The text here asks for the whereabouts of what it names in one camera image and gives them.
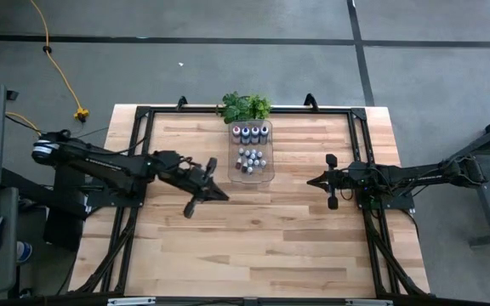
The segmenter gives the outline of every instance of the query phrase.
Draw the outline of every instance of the leafy plant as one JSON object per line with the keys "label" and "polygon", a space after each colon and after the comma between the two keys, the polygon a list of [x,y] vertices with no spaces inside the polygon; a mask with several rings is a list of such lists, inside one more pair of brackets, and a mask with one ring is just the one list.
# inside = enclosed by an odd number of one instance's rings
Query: leafy plant
{"label": "leafy plant", "polygon": [[222,102],[225,108],[221,115],[226,124],[240,120],[266,119],[270,115],[270,101],[261,99],[258,95],[240,96],[237,92],[227,93]]}

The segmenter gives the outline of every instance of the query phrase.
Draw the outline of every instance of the cord plug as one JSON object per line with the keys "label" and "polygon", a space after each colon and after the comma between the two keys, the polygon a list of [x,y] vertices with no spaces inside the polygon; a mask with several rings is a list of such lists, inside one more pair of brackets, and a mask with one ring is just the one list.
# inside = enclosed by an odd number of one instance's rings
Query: cord plug
{"label": "cord plug", "polygon": [[86,117],[88,117],[88,115],[90,115],[90,111],[88,111],[87,109],[83,109],[82,107],[79,107],[77,109],[77,112],[73,116],[78,121],[80,121],[82,123],[85,123],[86,122]]}

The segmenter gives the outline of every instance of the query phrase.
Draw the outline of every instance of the gray floor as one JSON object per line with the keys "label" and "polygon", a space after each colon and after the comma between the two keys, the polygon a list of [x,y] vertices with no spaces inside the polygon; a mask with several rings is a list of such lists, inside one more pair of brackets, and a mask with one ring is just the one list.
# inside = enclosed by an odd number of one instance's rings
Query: gray floor
{"label": "gray floor", "polygon": [[[344,0],[38,0],[54,34],[138,37],[352,38]],[[490,41],[490,1],[356,0],[365,39]],[[28,1],[0,0],[0,33],[43,33]],[[8,103],[41,129],[80,126],[76,106],[37,42],[0,42],[0,83],[20,91]],[[92,115],[83,131],[106,126],[116,103],[217,103],[226,92],[260,93],[298,105],[364,105],[354,47],[54,43],[77,95]],[[388,106],[403,166],[438,162],[490,122],[489,48],[366,48],[375,104]],[[41,184],[53,172],[30,158],[35,134],[6,127],[4,164]],[[87,138],[102,145],[105,134]],[[490,301],[490,246],[474,191],[436,186],[417,197],[421,248],[433,293]],[[28,218],[42,220],[41,213]],[[55,293],[72,254],[34,243],[32,285]]]}

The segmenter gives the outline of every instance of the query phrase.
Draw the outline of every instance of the small bottle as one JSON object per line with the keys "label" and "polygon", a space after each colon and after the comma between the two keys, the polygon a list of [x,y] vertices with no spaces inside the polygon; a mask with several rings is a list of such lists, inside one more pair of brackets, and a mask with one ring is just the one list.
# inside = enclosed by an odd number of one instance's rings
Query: small bottle
{"label": "small bottle", "polygon": [[256,145],[259,142],[260,130],[257,127],[251,128],[251,144]]}
{"label": "small bottle", "polygon": [[261,145],[265,145],[268,143],[268,133],[270,132],[270,130],[268,129],[268,127],[262,127],[262,129],[260,130],[260,144]]}
{"label": "small bottle", "polygon": [[242,168],[242,158],[239,157],[236,161],[236,169],[239,170]]}
{"label": "small bottle", "polygon": [[234,144],[239,144],[241,142],[242,130],[238,126],[235,126],[231,130],[231,133],[232,133],[232,136],[233,136],[231,141]]}
{"label": "small bottle", "polygon": [[248,145],[251,143],[251,132],[244,127],[242,130],[242,144]]}

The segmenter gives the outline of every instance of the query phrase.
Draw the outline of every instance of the wood plank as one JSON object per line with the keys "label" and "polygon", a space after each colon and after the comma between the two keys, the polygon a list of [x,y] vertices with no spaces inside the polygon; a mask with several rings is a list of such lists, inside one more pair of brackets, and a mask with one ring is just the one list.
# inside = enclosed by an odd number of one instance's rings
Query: wood plank
{"label": "wood plank", "polygon": [[[115,106],[107,149],[128,146],[136,106]],[[376,161],[399,164],[388,110],[366,110]],[[327,208],[326,194],[305,183],[325,171],[327,153],[339,158],[339,167],[352,162],[347,119],[275,114],[270,121],[276,176],[269,184],[245,185],[228,178],[235,160],[229,157],[227,126],[219,117],[156,114],[150,151],[177,150],[202,164],[216,157],[214,179],[230,200],[199,204],[193,218],[187,219],[182,209],[189,194],[158,180],[150,184],[134,234],[127,295],[374,296],[364,222],[355,199],[337,195],[339,209],[332,211]],[[365,154],[360,135],[359,147]],[[114,209],[103,208],[86,221],[70,289],[82,285],[105,256],[114,214]],[[418,286],[428,291],[413,223],[398,211],[388,211],[387,221],[395,256]],[[380,265],[388,287],[383,259]],[[118,266],[117,260],[113,285]]]}

